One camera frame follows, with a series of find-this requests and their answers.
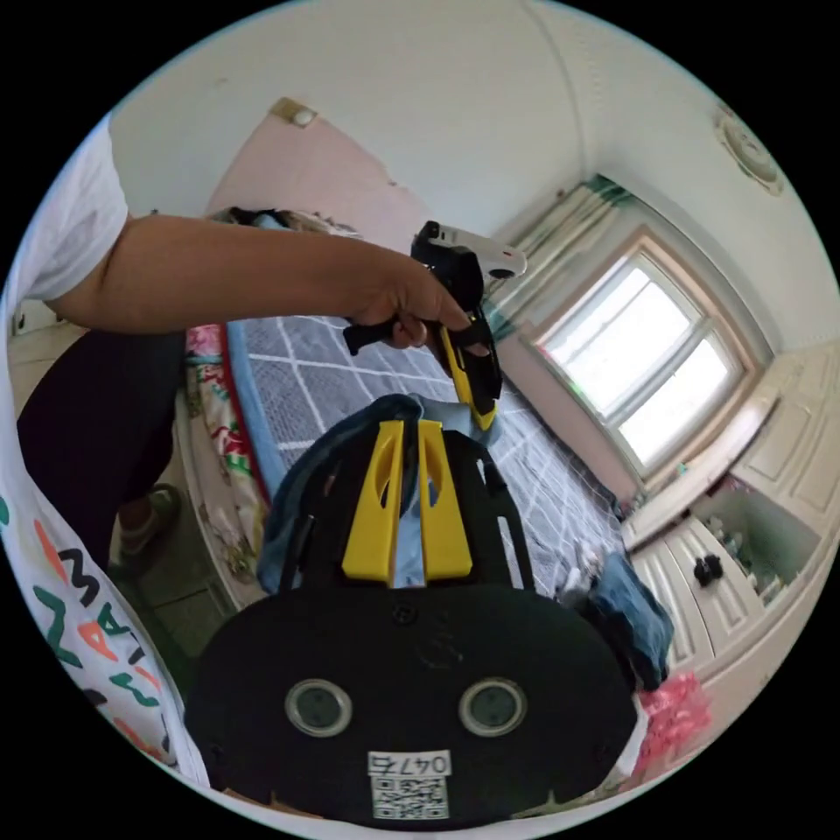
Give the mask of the person's left hand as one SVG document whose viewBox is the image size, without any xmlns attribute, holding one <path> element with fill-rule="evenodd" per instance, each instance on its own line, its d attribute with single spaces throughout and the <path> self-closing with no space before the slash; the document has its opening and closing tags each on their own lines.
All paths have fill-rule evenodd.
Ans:
<svg viewBox="0 0 840 840">
<path fill-rule="evenodd" d="M 396 349 L 421 347 L 428 341 L 428 322 L 460 332 L 470 325 L 464 310 L 420 263 L 397 256 L 370 269 L 350 293 L 346 317 L 354 325 L 395 321 L 386 342 Z"/>
</svg>

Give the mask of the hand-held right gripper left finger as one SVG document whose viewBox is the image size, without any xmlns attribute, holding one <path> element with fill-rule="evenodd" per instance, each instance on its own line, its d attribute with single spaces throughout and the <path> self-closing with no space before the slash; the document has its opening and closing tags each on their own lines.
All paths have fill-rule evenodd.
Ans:
<svg viewBox="0 0 840 840">
<path fill-rule="evenodd" d="M 394 579 L 403 489 L 404 422 L 385 421 L 374 434 L 341 562 L 344 575 L 364 582 Z"/>
</svg>

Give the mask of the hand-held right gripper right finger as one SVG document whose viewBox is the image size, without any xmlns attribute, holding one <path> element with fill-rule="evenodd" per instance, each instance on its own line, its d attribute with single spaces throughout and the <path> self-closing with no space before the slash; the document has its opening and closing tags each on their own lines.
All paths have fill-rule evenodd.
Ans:
<svg viewBox="0 0 840 840">
<path fill-rule="evenodd" d="M 423 570 L 427 582 L 467 578 L 473 562 L 440 423 L 417 423 Z"/>
</svg>

